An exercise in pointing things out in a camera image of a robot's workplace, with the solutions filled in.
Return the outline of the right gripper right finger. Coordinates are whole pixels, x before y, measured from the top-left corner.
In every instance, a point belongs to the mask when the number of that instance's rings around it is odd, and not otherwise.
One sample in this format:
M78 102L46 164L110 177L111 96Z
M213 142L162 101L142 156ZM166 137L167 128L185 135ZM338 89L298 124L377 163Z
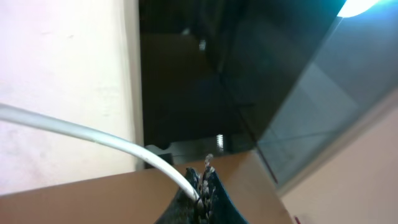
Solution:
M205 157L205 171L201 185L201 199L208 223L248 224L231 201L215 168L210 165L212 158L212 154Z

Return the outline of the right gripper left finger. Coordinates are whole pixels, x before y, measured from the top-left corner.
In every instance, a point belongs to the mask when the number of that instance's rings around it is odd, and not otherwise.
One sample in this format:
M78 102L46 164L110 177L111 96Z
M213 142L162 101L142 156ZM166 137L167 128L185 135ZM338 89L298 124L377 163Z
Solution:
M179 189L155 224L199 224L201 216L197 205L197 200L192 200Z

